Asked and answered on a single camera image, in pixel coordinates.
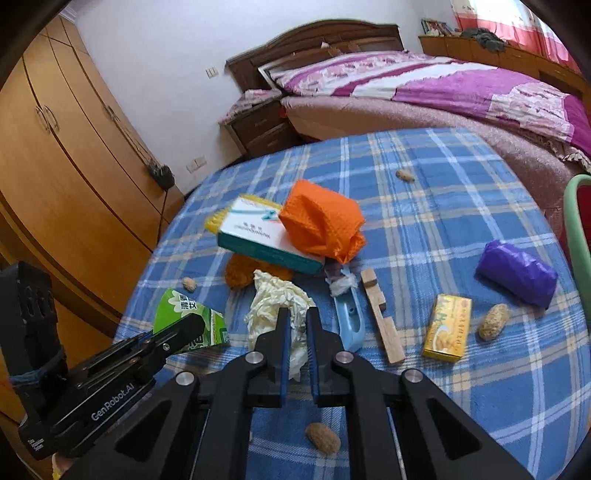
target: screw head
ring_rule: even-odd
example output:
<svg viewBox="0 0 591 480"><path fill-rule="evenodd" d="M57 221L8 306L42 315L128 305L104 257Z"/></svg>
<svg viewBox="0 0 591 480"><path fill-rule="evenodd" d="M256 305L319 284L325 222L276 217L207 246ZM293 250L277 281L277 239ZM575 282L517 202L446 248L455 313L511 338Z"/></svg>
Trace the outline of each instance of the screw head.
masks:
<svg viewBox="0 0 591 480"><path fill-rule="evenodd" d="M404 372L404 378L406 378L410 383L419 383L423 377L423 372L417 370L416 368L410 368Z"/></svg>
<svg viewBox="0 0 591 480"><path fill-rule="evenodd" d="M176 377L176 381L179 385L186 387L195 381L195 375L191 372L180 372Z"/></svg>
<svg viewBox="0 0 591 480"><path fill-rule="evenodd" d="M256 364L260 364L265 358L265 355L263 355L260 352L248 352L245 357L244 360L246 360L248 363L256 365Z"/></svg>
<svg viewBox="0 0 591 480"><path fill-rule="evenodd" d="M349 364L353 361L353 354L351 352L342 351L335 355L335 359L340 364Z"/></svg>

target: yellow sponge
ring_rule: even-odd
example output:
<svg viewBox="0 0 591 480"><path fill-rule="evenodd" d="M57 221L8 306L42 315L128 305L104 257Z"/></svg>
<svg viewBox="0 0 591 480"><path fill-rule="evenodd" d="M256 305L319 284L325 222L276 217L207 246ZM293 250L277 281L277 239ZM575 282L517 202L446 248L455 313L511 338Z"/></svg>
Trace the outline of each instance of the yellow sponge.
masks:
<svg viewBox="0 0 591 480"><path fill-rule="evenodd" d="M246 200L250 200L252 202L262 203L263 205L267 205L268 207L271 207L271 208L274 208L277 210L281 210L281 208L282 208L282 205L279 205L278 203L272 202L267 199L262 199L260 197L257 197L256 195L249 195L247 193L244 193L244 194L240 195L240 197L242 197L243 199L246 199ZM226 219L226 215L230 211L230 208L231 208L231 205L228 205L223 210L218 210L213 215L207 217L205 219L205 223L204 223L205 230L213 233L214 235L217 235L217 231L220 229L223 221Z"/></svg>

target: plaid fabric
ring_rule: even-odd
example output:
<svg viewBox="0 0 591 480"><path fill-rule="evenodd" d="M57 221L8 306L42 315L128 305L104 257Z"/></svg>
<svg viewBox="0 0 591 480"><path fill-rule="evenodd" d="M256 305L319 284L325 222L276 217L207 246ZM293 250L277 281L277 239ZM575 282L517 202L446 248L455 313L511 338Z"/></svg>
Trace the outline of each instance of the plaid fabric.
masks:
<svg viewBox="0 0 591 480"><path fill-rule="evenodd" d="M398 180L398 168L412 172L416 181ZM225 312L232 345L177 355L159 380L180 369L219 370L244 353L243 318L254 287L229 291L223 270L230 252L216 246L203 222L240 193L284 203L293 183L302 178L355 199L367 220L367 245L351 269L375 269L387 301L386 314L395 320L407 359L401 367L386 364L373 321L366 326L359 353L392 372L421 369L534 477L555 476L582 441L591 404L589 344L579 295L556 238L532 198L501 158L466 129L403 130L329 140L211 175L154 252L116 340L150 330L164 290L182 288L180 280L188 276L197 281L194 299ZM512 242L554 265L558 287L547 311L475 278L483 248L493 239ZM294 282L317 303L324 327L337 331L324 279L302 275ZM473 300L466 354L456 364L420 355L438 293ZM497 340L480 342L476 328L497 303L509 304L511 319ZM325 457L309 444L304 429L313 421L338 432L343 443L338 454ZM306 366L301 383L290 385L286 408L257 409L252 432L249 479L349 477L344 410L315 408Z"/></svg>

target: ceiling molding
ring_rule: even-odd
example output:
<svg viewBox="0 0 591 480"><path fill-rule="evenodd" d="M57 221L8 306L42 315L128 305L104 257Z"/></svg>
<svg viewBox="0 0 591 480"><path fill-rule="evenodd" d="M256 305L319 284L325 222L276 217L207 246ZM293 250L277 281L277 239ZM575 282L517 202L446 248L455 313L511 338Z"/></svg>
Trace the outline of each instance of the ceiling molding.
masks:
<svg viewBox="0 0 591 480"><path fill-rule="evenodd" d="M67 18L72 23L76 22L76 10L74 10L70 5L65 7L65 9L60 12L60 15L64 18Z"/></svg>

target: wooden stick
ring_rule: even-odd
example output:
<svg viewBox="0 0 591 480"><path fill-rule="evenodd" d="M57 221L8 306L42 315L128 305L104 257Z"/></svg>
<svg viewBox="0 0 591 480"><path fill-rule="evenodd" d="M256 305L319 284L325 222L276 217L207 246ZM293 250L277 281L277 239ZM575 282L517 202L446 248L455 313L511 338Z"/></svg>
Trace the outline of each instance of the wooden stick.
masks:
<svg viewBox="0 0 591 480"><path fill-rule="evenodd" d="M400 343L400 337L396 330L396 325L392 317L384 318L382 311L386 309L386 299L384 293L379 288L378 279L375 276L373 268L366 268L361 272L361 281L365 287L365 293L368 296L369 304L374 311L375 320L378 324L379 333L384 342L388 362L397 364L404 361L405 355Z"/></svg>

